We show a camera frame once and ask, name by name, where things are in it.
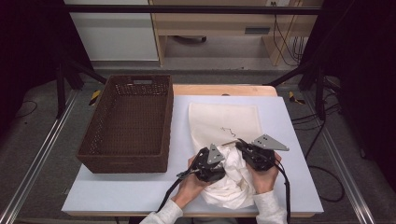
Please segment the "metal frame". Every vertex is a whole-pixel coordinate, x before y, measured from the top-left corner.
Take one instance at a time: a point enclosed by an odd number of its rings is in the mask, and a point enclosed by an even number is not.
[[[34,4],[29,3],[31,1],[25,0],[26,6],[28,7],[36,7]],[[206,13],[206,14],[273,14],[273,15],[330,15],[334,13],[340,13],[341,10],[334,9],[324,9],[321,7],[221,7],[221,6],[213,6],[213,7],[203,7],[203,6],[125,6],[125,5],[65,5],[65,6],[40,6],[42,9],[54,9],[61,8],[68,12],[85,12],[85,13]],[[43,143],[39,152],[37,153],[34,162],[32,163],[29,171],[26,173],[24,179],[22,180],[17,192],[13,196],[11,202],[8,204],[6,210],[0,216],[0,223],[13,223],[16,216],[18,215],[21,206],[24,203],[31,187],[35,183],[35,180],[43,166],[46,158],[48,157],[50,150],[56,141],[56,138],[63,127],[64,122],[66,121],[71,108],[75,102],[77,93],[72,94],[71,98],[69,98],[68,103],[65,103],[64,99],[64,91],[63,88],[63,79],[67,74],[63,74],[63,69],[61,70],[61,65],[63,66],[71,66],[77,68],[79,71],[86,73],[87,75],[101,81],[102,83],[106,82],[106,79],[97,75],[91,69],[85,68],[84,66],[74,62],[72,59],[67,57],[64,54],[62,45],[55,39],[54,35],[51,33],[51,30],[48,26],[45,25],[45,22],[41,20],[37,20],[35,22],[39,22],[38,25],[44,27],[46,31],[47,38],[49,38],[51,46],[51,55],[60,65],[58,70],[58,94],[59,94],[59,104],[66,104],[67,106],[59,105],[59,113],[58,118],[52,130],[49,132],[49,135],[46,141]],[[322,44],[319,46],[318,51],[314,54],[314,59],[308,61],[307,63],[301,64],[295,70],[287,73],[285,76],[264,85],[277,86],[281,84],[283,81],[299,75],[305,71],[310,73],[317,72],[320,68],[321,60],[326,56],[325,53],[329,52],[331,48],[326,45],[331,41],[330,38],[336,35],[336,27],[331,30],[330,34],[326,36]],[[303,85],[303,89],[307,89],[310,84],[312,84],[315,76],[312,74],[305,78],[308,81]],[[312,110],[314,110],[312,103],[309,103]],[[334,142],[332,141],[330,134],[325,129],[323,136],[324,143],[328,146],[329,154],[332,158],[332,162],[339,172],[344,187],[346,188],[346,193],[349,196],[349,200],[351,201],[357,217],[361,223],[375,223],[374,218],[371,215],[367,204],[362,198],[356,183],[354,182],[351,174],[349,173],[345,163],[343,162],[341,156],[339,155]]]

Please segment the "black stand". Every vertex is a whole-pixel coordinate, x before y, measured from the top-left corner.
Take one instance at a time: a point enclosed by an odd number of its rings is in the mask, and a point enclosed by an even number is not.
[[[300,80],[299,83],[299,88],[302,91],[309,90],[314,82],[316,81],[317,86],[316,86],[316,99],[315,99],[315,109],[317,110],[318,117],[321,120],[325,119],[325,110],[324,110],[324,101],[322,99],[323,97],[323,87],[324,87],[324,71],[321,65],[325,60],[328,60],[328,57],[332,50],[335,47],[335,43],[337,43],[340,38],[341,38],[341,24],[344,21],[346,14],[348,11],[351,9],[353,4],[355,3],[355,0],[352,0],[350,4],[347,6],[346,10],[344,10],[343,15],[340,17],[340,19],[337,21],[337,23],[334,25],[334,27],[330,30],[330,32],[325,36],[323,41],[320,43],[318,46],[318,49],[315,51],[315,53],[312,55],[312,57],[306,61],[303,64],[300,64],[297,68],[294,70],[288,72],[286,75],[283,77],[280,77],[268,84],[263,84],[263,85],[270,85],[273,87],[276,87],[277,85],[280,85],[281,83],[287,81],[288,79],[295,77],[297,75],[303,74],[302,79]]]
[[[80,90],[84,85],[78,73],[84,73],[103,84],[106,84],[106,79],[101,77],[91,69],[74,61],[67,54],[63,44],[59,41],[57,36],[51,31],[50,26],[43,18],[35,1],[23,0],[17,1],[20,7],[20,13],[23,13],[32,27],[36,31],[36,35],[45,43],[46,50],[51,56],[51,59],[57,64],[56,67],[56,82],[58,92],[58,119],[65,110],[65,93],[64,93],[64,79],[70,84],[74,90]]]

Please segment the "black pole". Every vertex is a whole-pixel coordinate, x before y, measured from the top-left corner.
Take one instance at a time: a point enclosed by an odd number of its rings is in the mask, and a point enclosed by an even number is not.
[[[46,9],[64,9],[85,13],[199,13],[199,14],[266,14],[330,15],[338,9],[322,7],[237,7],[237,6],[146,6],[146,5],[44,5]]]

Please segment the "aluminum rail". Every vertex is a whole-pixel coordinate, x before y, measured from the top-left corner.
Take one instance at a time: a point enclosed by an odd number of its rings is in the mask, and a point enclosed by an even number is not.
[[[29,170],[27,171],[26,175],[24,176],[20,186],[18,187],[17,191],[15,192],[14,196],[12,197],[11,201],[8,203],[6,209],[0,216],[0,224],[11,224],[14,222],[15,218],[17,217],[18,213],[21,210],[21,207],[26,200],[30,190],[32,189],[35,180],[38,177],[38,174],[41,171],[41,168],[44,165],[48,155],[50,154],[53,145],[55,144],[56,139],[62,127],[64,126],[70,111],[73,108],[73,105],[76,101],[78,95],[78,91],[72,90],[71,94],[66,102],[67,108],[64,111],[63,115],[56,119],[52,125],[49,134],[47,135],[46,140],[44,141],[41,148],[38,150],[34,161],[32,162]]]
[[[270,14],[334,15],[341,9],[322,7],[237,7],[237,6],[146,6],[146,5],[43,5],[44,9],[63,9],[85,13],[198,13],[198,14]]]
[[[311,111],[315,112],[313,101],[314,97],[312,96],[312,93],[305,93],[303,91],[303,95]],[[321,124],[319,119],[316,119],[316,122],[318,125]],[[363,196],[361,195],[361,191],[359,190],[355,180],[353,179],[352,174],[349,172],[344,160],[338,152],[338,148],[332,140],[332,137],[326,126],[322,130],[321,139],[323,141],[323,144],[326,146],[326,149],[332,160],[332,164],[334,165],[335,170],[339,174],[340,180],[346,191],[346,195],[348,196],[349,201],[352,204],[352,207],[355,210],[356,216],[358,217],[360,223],[375,224],[374,217],[371,214],[371,211],[367,206],[366,201],[364,201]]]

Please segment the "white cabinet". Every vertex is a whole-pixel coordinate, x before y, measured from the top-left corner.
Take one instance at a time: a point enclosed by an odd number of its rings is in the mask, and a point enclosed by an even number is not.
[[[147,5],[147,0],[64,0],[67,5]],[[149,13],[71,13],[91,61],[158,61]]]

